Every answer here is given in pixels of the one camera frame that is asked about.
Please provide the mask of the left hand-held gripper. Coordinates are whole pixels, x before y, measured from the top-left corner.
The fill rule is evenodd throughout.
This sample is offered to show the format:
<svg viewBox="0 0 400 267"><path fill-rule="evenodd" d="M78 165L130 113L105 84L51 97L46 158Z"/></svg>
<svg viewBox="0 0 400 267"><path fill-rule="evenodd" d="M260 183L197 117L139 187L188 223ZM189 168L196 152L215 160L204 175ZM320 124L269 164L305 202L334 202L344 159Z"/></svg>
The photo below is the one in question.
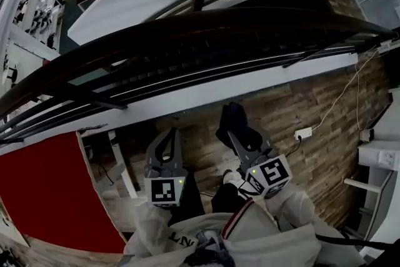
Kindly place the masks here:
<svg viewBox="0 0 400 267"><path fill-rule="evenodd" d="M180 206L188 171L183 166L177 128L159 134L147 148L144 187L148 202L160 208Z"/></svg>

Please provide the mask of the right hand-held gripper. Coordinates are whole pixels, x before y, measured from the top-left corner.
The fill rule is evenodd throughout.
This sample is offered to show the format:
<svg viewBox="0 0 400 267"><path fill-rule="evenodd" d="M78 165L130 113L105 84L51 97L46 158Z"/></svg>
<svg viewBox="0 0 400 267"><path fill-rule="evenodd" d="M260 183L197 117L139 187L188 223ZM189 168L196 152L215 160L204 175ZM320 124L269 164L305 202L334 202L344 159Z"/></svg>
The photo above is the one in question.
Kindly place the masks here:
<svg viewBox="0 0 400 267"><path fill-rule="evenodd" d="M283 189L293 178L286 156L271 146L265 129L249 124L246 148L228 131L241 165L239 174L255 192L268 198Z"/></svg>

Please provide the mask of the dark blue cloth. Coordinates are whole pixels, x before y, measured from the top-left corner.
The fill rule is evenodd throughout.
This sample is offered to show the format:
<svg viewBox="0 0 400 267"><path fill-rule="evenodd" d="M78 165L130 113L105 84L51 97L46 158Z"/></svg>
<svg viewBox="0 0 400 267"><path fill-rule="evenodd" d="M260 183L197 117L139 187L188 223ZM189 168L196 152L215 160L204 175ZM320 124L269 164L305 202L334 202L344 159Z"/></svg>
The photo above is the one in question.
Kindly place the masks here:
<svg viewBox="0 0 400 267"><path fill-rule="evenodd" d="M263 143L262 136L248 126L248 119L244 108L234 102L223 106L216 137L225 146L232 149L235 155L238 155L229 137L229 132L232 132L241 143L241 146L249 151L259 149Z"/></svg>

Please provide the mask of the dark wooden railing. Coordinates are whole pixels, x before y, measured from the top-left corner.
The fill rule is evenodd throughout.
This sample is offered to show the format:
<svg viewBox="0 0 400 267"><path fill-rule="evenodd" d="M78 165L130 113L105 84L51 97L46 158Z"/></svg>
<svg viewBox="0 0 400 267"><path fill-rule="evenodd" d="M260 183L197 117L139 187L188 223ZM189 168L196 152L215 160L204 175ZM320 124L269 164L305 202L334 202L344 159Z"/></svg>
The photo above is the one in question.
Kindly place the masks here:
<svg viewBox="0 0 400 267"><path fill-rule="evenodd" d="M0 98L0 148L94 134L351 64L400 37L334 13L231 8L138 24L80 46Z"/></svg>

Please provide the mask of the person's left forearm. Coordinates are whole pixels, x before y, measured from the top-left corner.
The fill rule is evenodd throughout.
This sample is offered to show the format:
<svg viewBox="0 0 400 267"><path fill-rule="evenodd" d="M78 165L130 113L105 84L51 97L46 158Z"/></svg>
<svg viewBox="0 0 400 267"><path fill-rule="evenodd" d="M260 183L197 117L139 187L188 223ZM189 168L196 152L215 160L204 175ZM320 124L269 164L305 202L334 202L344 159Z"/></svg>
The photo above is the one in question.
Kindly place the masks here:
<svg viewBox="0 0 400 267"><path fill-rule="evenodd" d="M169 210L143 203L135 209L136 230L125 245L124 256L147 258L166 252L171 219Z"/></svg>

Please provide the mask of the person's right forearm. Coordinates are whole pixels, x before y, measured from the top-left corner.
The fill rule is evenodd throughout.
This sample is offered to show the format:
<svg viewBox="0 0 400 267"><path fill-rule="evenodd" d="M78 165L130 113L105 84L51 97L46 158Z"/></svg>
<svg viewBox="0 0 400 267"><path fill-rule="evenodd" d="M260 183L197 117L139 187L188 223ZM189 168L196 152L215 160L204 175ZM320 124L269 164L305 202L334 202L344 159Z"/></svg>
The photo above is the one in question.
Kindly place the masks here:
<svg viewBox="0 0 400 267"><path fill-rule="evenodd" d="M295 184L287 184L274 196L266 199L266 207L272 215L284 218L295 228L311 224L316 236L344 238L337 229L315 213L310 197ZM333 244L323 240L319 244L321 250L316 259L318 266L361 267L365 264L357 249L351 245Z"/></svg>

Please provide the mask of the person's white shoe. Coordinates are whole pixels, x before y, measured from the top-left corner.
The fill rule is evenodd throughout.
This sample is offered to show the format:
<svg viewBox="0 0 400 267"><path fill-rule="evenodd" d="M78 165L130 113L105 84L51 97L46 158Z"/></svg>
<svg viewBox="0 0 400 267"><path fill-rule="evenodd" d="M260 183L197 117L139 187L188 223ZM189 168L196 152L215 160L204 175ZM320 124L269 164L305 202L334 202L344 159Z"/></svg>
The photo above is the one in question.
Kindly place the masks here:
<svg viewBox="0 0 400 267"><path fill-rule="evenodd" d="M237 171L232 171L231 169L225 170L222 176L222 181L223 184L232 184L237 188L239 188L244 182L241 175Z"/></svg>

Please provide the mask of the white power strip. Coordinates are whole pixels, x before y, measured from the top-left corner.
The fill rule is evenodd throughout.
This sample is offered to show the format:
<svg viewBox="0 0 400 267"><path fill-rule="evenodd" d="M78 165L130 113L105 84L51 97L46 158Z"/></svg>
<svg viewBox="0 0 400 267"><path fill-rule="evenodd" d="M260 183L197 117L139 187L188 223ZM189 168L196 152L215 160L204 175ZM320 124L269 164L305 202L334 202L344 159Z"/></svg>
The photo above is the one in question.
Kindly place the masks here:
<svg viewBox="0 0 400 267"><path fill-rule="evenodd" d="M306 128L302 128L302 129L298 129L294 132L294 138L297 141L309 138L312 136L312 127L306 127Z"/></svg>

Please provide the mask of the person's black trousers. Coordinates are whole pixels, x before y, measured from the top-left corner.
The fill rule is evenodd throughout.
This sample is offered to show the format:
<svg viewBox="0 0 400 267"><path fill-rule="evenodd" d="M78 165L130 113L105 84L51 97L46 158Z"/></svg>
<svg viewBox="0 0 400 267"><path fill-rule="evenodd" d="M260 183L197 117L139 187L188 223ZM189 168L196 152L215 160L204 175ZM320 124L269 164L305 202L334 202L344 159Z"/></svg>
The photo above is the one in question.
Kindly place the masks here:
<svg viewBox="0 0 400 267"><path fill-rule="evenodd" d="M212 213L235 213L245 202L237 187L222 184L211 199ZM193 172L189 172L187 176L180 206L170 210L170 213L168 226L205 214Z"/></svg>

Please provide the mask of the person's white printed jacket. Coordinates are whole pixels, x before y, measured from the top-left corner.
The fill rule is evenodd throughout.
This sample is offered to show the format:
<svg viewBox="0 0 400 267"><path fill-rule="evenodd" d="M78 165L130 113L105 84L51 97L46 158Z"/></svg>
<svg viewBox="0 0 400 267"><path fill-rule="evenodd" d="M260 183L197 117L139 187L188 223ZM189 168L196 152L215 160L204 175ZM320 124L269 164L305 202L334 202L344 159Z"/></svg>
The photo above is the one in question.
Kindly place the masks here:
<svg viewBox="0 0 400 267"><path fill-rule="evenodd" d="M313 267L321 250L311 224L281 232L258 204L171 226L166 252L124 256L118 267Z"/></svg>

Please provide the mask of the red covered table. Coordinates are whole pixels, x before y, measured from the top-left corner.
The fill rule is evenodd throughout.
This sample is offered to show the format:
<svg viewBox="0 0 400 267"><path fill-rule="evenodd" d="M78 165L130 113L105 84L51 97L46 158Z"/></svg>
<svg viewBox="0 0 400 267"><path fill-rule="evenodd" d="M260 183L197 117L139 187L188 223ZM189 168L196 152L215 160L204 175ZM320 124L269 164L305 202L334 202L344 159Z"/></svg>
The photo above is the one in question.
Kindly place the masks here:
<svg viewBox="0 0 400 267"><path fill-rule="evenodd" d="M123 253L77 132L0 155L0 199L17 230L69 249Z"/></svg>

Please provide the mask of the white power socket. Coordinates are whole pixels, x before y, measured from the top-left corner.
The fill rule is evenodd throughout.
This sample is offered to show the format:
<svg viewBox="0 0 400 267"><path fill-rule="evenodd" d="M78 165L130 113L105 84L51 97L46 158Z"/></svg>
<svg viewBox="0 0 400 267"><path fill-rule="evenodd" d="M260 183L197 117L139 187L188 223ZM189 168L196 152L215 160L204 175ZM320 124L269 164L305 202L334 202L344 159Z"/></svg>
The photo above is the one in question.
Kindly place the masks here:
<svg viewBox="0 0 400 267"><path fill-rule="evenodd" d="M380 168L398 171L400 168L400 151L382 149L378 155Z"/></svg>

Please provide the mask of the white desk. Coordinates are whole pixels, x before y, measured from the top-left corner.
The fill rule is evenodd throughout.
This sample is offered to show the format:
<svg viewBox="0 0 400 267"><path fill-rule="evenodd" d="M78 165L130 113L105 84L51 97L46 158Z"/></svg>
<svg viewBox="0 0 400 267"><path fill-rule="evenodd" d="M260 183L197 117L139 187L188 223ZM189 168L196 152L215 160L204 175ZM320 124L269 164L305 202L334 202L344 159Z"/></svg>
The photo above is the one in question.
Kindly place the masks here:
<svg viewBox="0 0 400 267"><path fill-rule="evenodd" d="M374 139L358 147L358 164L367 178L346 178L344 184L361 192L356 220L343 231L356 240L394 243L400 239L400 168L380 168L380 150L400 151L400 89L391 91L392 103L372 127Z"/></svg>

